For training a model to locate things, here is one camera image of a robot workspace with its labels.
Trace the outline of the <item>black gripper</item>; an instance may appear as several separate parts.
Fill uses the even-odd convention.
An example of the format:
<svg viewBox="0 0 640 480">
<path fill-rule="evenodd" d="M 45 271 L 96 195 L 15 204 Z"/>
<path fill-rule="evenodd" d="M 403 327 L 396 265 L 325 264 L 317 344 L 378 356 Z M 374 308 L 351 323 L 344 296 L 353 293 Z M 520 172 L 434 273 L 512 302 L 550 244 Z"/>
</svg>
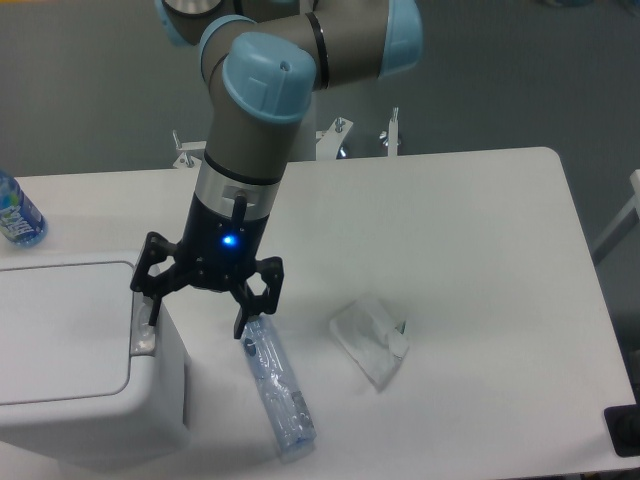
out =
<svg viewBox="0 0 640 480">
<path fill-rule="evenodd" d="M 226 292 L 232 286 L 232 296 L 239 305 L 233 330 L 236 340 L 253 317 L 274 314 L 284 281 L 283 260 L 280 257 L 256 260 L 267 221 L 263 217 L 235 225 L 231 218 L 210 210 L 194 196 L 178 244 L 157 232 L 149 232 L 130 284 L 132 291 L 151 300 L 148 325 L 157 325 L 163 297 L 188 284 L 215 292 Z M 151 268 L 169 257 L 174 264 L 152 275 Z M 265 285 L 259 295 L 247 281 L 255 272 Z"/>
</svg>

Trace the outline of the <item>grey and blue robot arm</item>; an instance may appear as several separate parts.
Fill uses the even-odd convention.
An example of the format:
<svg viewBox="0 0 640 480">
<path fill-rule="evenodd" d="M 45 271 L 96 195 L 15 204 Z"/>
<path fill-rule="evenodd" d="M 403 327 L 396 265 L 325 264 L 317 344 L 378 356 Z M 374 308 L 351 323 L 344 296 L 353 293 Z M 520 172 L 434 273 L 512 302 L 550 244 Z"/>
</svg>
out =
<svg viewBox="0 0 640 480">
<path fill-rule="evenodd" d="M 184 233 L 146 236 L 130 287 L 159 320 L 186 286 L 230 293 L 234 332 L 276 311 L 278 257 L 257 252 L 312 95 L 415 66 L 423 25 L 413 1 L 159 1 L 169 38 L 194 45 L 214 110 Z"/>
</svg>

